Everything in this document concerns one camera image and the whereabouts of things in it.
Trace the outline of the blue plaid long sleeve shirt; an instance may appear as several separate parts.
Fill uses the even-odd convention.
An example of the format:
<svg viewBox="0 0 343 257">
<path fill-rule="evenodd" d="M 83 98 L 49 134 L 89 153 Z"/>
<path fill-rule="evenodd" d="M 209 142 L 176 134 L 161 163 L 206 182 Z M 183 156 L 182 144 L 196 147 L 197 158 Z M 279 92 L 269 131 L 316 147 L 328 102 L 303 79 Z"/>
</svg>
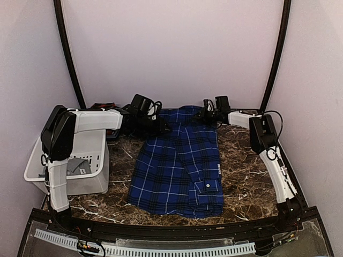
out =
<svg viewBox="0 0 343 257">
<path fill-rule="evenodd" d="M 217 131 L 194 118 L 200 110 L 194 105 L 161 110 L 171 132 L 144 142 L 131 178 L 129 204 L 156 215 L 222 214 Z"/>
</svg>

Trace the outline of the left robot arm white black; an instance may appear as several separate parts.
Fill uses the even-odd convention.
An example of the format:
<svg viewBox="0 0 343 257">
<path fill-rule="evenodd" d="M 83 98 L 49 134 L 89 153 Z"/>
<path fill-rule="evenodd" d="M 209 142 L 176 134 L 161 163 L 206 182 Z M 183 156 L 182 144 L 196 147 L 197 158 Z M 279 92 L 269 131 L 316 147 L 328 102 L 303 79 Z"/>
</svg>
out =
<svg viewBox="0 0 343 257">
<path fill-rule="evenodd" d="M 55 225 L 64 233 L 76 228 L 66 213 L 70 195 L 106 193 L 109 184 L 107 131 L 161 135 L 171 131 L 160 117 L 162 104 L 136 94 L 130 104 L 90 109 L 54 107 L 40 135 L 41 164 Z"/>
</svg>

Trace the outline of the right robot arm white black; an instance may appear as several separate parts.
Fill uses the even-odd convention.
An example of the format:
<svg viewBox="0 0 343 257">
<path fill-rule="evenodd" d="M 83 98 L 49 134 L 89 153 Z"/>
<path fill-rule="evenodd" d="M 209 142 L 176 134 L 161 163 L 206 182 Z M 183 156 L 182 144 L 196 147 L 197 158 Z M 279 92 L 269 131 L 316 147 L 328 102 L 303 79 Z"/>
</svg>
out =
<svg viewBox="0 0 343 257">
<path fill-rule="evenodd" d="M 272 180 L 277 197 L 279 216 L 273 221 L 278 232 L 285 232 L 294 224 L 294 216 L 301 212 L 302 205 L 296 187 L 281 157 L 279 147 L 280 132 L 277 132 L 271 111 L 249 114 L 230 108 L 227 96 L 217 96 L 215 103 L 205 99 L 204 106 L 194 115 L 194 119 L 206 125 L 226 124 L 249 130 L 250 147 L 264 162 Z"/>
</svg>

